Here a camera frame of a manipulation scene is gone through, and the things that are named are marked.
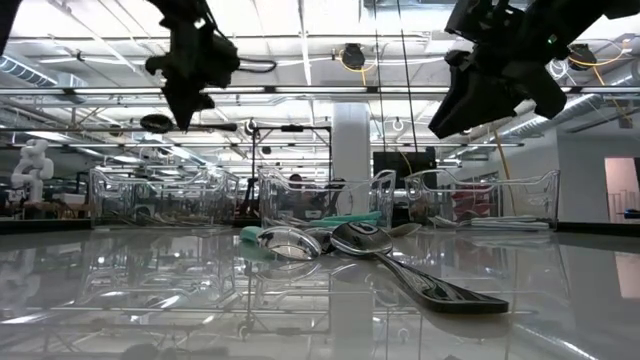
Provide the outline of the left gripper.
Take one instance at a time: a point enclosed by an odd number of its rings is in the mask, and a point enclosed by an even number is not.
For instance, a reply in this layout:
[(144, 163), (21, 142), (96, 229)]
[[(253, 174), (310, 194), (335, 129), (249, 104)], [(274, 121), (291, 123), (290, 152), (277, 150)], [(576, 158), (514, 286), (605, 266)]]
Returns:
[(150, 74), (165, 78), (162, 92), (178, 128), (187, 131), (196, 112), (215, 108), (201, 91), (225, 88), (239, 69), (235, 45), (216, 31), (218, 26), (205, 0), (150, 0), (162, 14), (160, 25), (170, 31), (170, 50), (146, 60)]

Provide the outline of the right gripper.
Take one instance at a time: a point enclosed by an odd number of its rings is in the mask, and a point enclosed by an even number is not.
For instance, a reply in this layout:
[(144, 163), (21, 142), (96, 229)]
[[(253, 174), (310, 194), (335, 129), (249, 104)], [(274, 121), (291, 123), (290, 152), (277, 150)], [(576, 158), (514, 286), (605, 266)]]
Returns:
[(533, 100), (534, 112), (547, 119), (564, 109), (567, 97), (546, 65), (569, 56), (567, 40), (546, 30), (453, 33), (471, 47), (454, 47), (445, 56), (450, 88), (429, 124), (439, 139), (514, 116), (525, 98)]

